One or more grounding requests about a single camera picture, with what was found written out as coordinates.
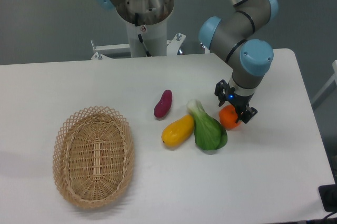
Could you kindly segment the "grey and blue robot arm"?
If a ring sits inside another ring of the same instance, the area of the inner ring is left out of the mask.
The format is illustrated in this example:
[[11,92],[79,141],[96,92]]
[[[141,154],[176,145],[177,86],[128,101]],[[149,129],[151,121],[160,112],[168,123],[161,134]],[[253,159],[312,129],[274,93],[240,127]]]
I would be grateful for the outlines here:
[[[133,57],[163,56],[166,30],[159,30],[174,8],[173,0],[97,0],[104,9],[115,9],[131,31],[128,33]],[[211,17],[199,31],[199,41],[233,70],[229,81],[215,87],[219,103],[234,106],[237,119],[250,121],[257,111],[250,100],[273,60],[269,43],[252,35],[275,18],[277,0],[231,0],[235,9],[227,21]]]

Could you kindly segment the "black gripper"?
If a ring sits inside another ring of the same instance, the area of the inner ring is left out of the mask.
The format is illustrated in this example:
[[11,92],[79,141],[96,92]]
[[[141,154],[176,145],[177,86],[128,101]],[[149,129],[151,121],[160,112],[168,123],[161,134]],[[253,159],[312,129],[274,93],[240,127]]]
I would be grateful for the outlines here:
[[214,94],[219,100],[219,107],[223,106],[225,102],[234,106],[237,114],[236,123],[242,121],[247,124],[257,114],[257,109],[250,107],[253,95],[239,94],[239,88],[230,87],[225,80],[220,80],[216,84]]

